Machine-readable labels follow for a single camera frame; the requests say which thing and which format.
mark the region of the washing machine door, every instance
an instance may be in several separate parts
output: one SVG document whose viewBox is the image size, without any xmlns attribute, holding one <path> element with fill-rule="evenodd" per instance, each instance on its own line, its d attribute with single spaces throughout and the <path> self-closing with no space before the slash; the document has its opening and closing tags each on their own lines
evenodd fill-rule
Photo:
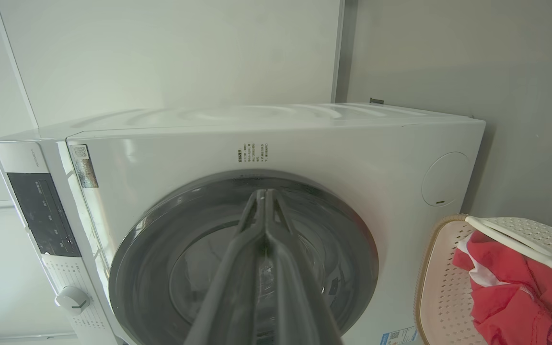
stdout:
<svg viewBox="0 0 552 345">
<path fill-rule="evenodd" d="M 142 345 L 182 344 L 199 312 L 248 198 L 277 189 L 342 334 L 370 302 L 379 258 L 368 227 L 324 188 L 278 171 L 232 171 L 167 195 L 121 243 L 110 272 L 110 303 Z M 259 264 L 257 344 L 271 344 L 276 297 L 270 260 Z"/>
</svg>

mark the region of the barcode sticker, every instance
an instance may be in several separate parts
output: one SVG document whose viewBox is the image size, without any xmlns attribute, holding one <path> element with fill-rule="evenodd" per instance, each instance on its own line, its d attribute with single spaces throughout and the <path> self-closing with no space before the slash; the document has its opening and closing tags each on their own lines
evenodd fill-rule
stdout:
<svg viewBox="0 0 552 345">
<path fill-rule="evenodd" d="M 383 334 L 380 345 L 400 345 L 416 339 L 416 326 Z"/>
<path fill-rule="evenodd" d="M 88 150 L 86 150 L 86 145 L 72 145 L 74 149 L 74 157 L 79 160 L 88 159 Z"/>
</svg>

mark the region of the rotary knob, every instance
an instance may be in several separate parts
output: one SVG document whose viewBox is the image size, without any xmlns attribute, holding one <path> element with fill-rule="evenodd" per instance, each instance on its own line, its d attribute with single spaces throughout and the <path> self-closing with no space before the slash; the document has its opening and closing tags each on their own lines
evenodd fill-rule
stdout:
<svg viewBox="0 0 552 345">
<path fill-rule="evenodd" d="M 71 316 L 80 315 L 91 303 L 91 299 L 81 289 L 66 286 L 55 297 L 55 304 Z"/>
</svg>

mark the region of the sticker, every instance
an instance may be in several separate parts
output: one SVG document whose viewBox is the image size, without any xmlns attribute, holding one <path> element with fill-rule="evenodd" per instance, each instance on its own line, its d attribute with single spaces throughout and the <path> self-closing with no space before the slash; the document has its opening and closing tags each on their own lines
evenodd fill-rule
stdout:
<svg viewBox="0 0 552 345">
<path fill-rule="evenodd" d="M 404 328 L 403 330 L 385 333 L 380 345 L 399 345 L 416 339 L 416 326 Z"/>
<path fill-rule="evenodd" d="M 74 151 L 74 157 L 79 160 L 88 159 L 88 150 L 86 145 L 71 145 L 72 150 Z"/>
<path fill-rule="evenodd" d="M 72 161 L 78 180 L 83 188 L 98 188 L 95 170 L 92 168 L 91 158 L 88 154 L 86 145 L 70 145 L 72 151 Z"/>
<path fill-rule="evenodd" d="M 238 149 L 238 163 L 252 163 L 267 161 L 268 147 L 267 142 L 263 144 L 255 144 L 254 142 L 246 142 Z"/>
</svg>

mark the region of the plastic basket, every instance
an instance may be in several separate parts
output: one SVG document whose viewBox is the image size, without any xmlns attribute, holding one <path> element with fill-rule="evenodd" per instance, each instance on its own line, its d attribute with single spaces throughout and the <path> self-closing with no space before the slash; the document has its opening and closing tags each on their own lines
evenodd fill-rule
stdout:
<svg viewBox="0 0 552 345">
<path fill-rule="evenodd" d="M 453 266 L 457 243 L 475 231 L 466 214 L 448 216 L 434 227 L 421 267 L 414 312 L 421 339 L 426 345 L 486 344 L 473 325 L 470 312 L 470 276 Z M 507 228 L 552 254 L 552 227 L 525 218 L 484 218 Z"/>
</svg>

